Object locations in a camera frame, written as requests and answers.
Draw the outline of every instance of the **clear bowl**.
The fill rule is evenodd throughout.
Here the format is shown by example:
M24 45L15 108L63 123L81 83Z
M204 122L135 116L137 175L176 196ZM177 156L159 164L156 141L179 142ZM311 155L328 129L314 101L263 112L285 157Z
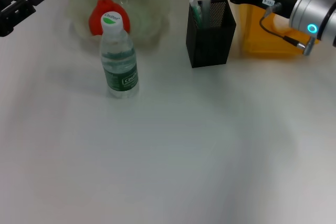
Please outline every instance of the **clear bowl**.
M149 44L158 38L170 10L169 0L113 0L127 12L131 23L131 38L137 45ZM100 40L89 28L89 17L97 0L69 0L67 16L83 39Z

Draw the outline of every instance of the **white label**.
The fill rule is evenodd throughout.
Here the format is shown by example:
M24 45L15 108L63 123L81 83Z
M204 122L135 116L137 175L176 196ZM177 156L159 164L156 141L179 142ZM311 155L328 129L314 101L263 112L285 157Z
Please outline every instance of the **white label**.
M272 6L275 4L274 0L262 0L262 3L268 6Z

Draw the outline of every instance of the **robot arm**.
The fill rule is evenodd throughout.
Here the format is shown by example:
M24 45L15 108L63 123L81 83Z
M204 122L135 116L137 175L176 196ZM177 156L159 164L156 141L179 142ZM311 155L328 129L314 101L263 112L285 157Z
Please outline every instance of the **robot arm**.
M271 10L282 17L289 18L289 26L291 28L304 32L311 37L306 46L311 47L313 41L318 39L329 41L336 47L336 0L230 1L234 4L252 4L263 9ZM280 6L280 8L272 9L271 7L276 4Z

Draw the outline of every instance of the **black pen holder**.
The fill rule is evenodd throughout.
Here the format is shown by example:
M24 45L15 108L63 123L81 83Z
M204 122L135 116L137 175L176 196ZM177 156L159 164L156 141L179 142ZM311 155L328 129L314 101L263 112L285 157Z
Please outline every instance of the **black pen holder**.
M186 45L192 68L225 64L236 22L227 0L211 0L210 24L198 27L189 5Z

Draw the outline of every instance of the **black clamp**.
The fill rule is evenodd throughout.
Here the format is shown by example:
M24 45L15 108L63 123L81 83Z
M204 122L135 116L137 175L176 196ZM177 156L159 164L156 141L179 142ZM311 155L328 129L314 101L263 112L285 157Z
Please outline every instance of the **black clamp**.
M10 34L14 27L33 14L34 6L44 0L0 0L0 37Z

